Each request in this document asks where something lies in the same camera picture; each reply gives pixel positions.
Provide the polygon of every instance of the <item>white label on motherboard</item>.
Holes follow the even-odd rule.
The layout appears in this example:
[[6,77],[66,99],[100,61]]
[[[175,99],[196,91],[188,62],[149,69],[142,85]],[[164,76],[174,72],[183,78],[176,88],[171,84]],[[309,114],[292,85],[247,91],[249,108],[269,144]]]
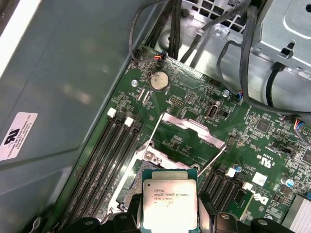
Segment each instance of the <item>white label on motherboard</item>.
[[16,114],[9,131],[0,145],[0,161],[16,158],[38,113]]
[[267,177],[260,174],[259,172],[256,172],[253,179],[252,179],[252,182],[260,185],[261,187],[264,186],[264,183],[266,183],[266,180],[267,180]]

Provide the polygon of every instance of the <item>gray side panel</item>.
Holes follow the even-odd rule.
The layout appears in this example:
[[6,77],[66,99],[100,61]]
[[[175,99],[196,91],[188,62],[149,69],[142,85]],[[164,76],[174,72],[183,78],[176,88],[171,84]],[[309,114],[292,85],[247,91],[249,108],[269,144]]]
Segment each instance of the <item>gray side panel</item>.
[[57,200],[129,61],[129,26],[143,2],[40,4],[0,79],[0,141],[18,112],[38,113],[17,158],[0,161],[2,233],[21,230]]

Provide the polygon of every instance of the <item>orange wire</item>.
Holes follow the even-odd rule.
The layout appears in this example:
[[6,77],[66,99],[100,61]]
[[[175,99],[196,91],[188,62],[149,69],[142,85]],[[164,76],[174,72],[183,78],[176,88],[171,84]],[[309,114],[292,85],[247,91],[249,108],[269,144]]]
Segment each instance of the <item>orange wire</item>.
[[297,128],[297,126],[298,126],[298,124],[299,124],[299,121],[300,121],[300,120],[296,119],[295,124],[294,124],[294,130],[296,130],[296,128]]

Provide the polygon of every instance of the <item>screw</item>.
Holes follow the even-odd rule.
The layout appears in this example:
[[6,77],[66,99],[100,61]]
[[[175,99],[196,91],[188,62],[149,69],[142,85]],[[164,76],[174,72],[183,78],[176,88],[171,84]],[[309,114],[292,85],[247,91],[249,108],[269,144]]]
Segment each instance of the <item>screw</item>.
[[263,226],[267,226],[267,225],[268,225],[268,222],[265,221],[265,220],[263,220],[263,219],[259,219],[259,220],[258,220],[258,223],[259,223],[260,225],[263,225]]
[[145,153],[145,159],[146,160],[151,160],[152,159],[152,154],[150,152]]
[[217,34],[217,35],[220,35],[221,33],[223,33],[223,30],[221,30],[220,28],[218,28],[218,29],[216,30],[216,34]]
[[220,215],[220,217],[223,219],[229,219],[230,218],[229,215]]
[[133,79],[131,81],[131,85],[132,85],[132,87],[137,87],[138,86],[138,81],[136,79]]
[[223,90],[223,97],[228,98],[230,95],[230,91],[228,91],[227,89]]

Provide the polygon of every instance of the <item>black cable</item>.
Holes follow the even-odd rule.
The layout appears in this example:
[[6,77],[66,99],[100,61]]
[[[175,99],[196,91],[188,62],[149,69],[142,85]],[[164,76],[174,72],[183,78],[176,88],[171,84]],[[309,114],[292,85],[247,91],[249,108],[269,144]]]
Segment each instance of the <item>black cable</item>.
[[226,83],[226,80],[225,80],[224,77],[223,77],[223,73],[222,73],[222,69],[221,69],[221,62],[222,62],[223,57],[224,57],[225,54],[227,53],[227,50],[228,50],[229,45],[234,45],[234,46],[236,46],[236,47],[241,47],[241,46],[242,46],[242,45],[238,44],[237,42],[235,42],[235,41],[233,41],[233,40],[229,40],[229,41],[225,44],[223,50],[221,51],[221,53],[220,53],[220,55],[219,55],[219,57],[218,57],[218,59],[217,59],[216,71],[217,71],[217,75],[218,75],[218,77],[219,77],[219,79],[220,79],[220,82],[221,82],[231,93],[237,95],[237,94],[238,94],[238,91],[235,90],[235,89],[233,89],[230,85],[228,85],[228,84]]
[[250,6],[247,10],[247,20],[246,27],[243,33],[243,43],[241,51],[241,61],[240,61],[240,83],[242,87],[244,101],[255,108],[262,109],[267,112],[279,113],[282,115],[290,115],[295,117],[311,117],[311,112],[293,111],[279,109],[265,105],[253,98],[249,97],[248,94],[248,66],[249,66],[249,56],[253,43],[255,28],[257,22],[257,9],[255,6]]
[[178,0],[173,1],[172,18],[171,18],[171,33],[169,37],[169,56],[174,57],[175,38],[176,38],[176,4]]
[[175,43],[174,55],[175,60],[178,59],[179,44],[180,44],[180,19],[181,19],[181,0],[176,0],[176,18],[175,18]]
[[154,48],[156,46],[156,42],[159,39],[159,37],[160,37],[164,27],[165,27],[165,24],[166,24],[167,20],[169,19],[169,16],[171,15],[172,8],[173,8],[173,1],[170,1],[167,6],[168,6],[167,11],[162,16],[160,16],[161,18],[159,18],[159,20],[161,22],[157,26],[157,29],[153,35],[153,38],[151,39],[151,42],[149,45],[151,48]]
[[146,46],[150,46],[151,48],[155,47],[155,46],[152,47],[151,44],[153,43],[154,40],[157,41],[157,39],[159,38],[159,36],[160,36],[164,26],[165,26],[165,23],[171,14],[171,11],[172,11],[172,1],[168,2],[165,5],[163,11],[161,12],[159,18],[157,19],[154,27],[152,28],[150,34],[148,35],[148,37],[146,39],[146,42],[145,42]]
[[[230,19],[236,15],[241,15],[242,13],[244,13],[247,10],[247,8],[248,8],[248,4],[241,4],[240,6],[233,9],[231,12],[227,12],[223,16],[220,16],[220,17],[214,19],[213,21],[209,22],[208,24],[206,24],[201,29],[205,32],[207,29],[210,29],[210,27],[212,27],[218,23],[225,22],[226,20],[228,20],[228,19]],[[193,53],[195,48],[198,46],[201,38],[202,37],[200,35],[198,35],[198,34],[196,35],[196,37],[194,38],[193,42],[191,43],[189,49],[184,54],[184,56],[180,59],[181,63],[185,63],[187,61],[187,59],[191,56],[191,54]]]
[[276,79],[276,76],[279,72],[283,71],[285,66],[280,62],[275,62],[272,65],[272,72],[268,78],[267,85],[266,85],[266,99],[268,106],[274,107],[272,101],[272,86],[273,82]]
[[136,26],[138,17],[140,16],[141,12],[144,9],[146,9],[147,7],[152,6],[152,5],[158,5],[158,4],[161,4],[161,3],[164,3],[164,2],[168,2],[168,1],[170,1],[170,0],[153,1],[151,3],[144,4],[137,10],[136,14],[134,15],[134,19],[133,19],[132,24],[131,24],[130,36],[129,36],[129,40],[128,40],[128,48],[129,48],[129,52],[130,52],[131,58],[136,63],[145,63],[145,62],[150,62],[150,61],[154,60],[154,57],[148,58],[148,59],[145,59],[145,60],[140,60],[140,59],[136,58],[135,55],[134,55],[134,52],[133,52],[133,37],[134,37],[134,30],[135,30],[135,26]]

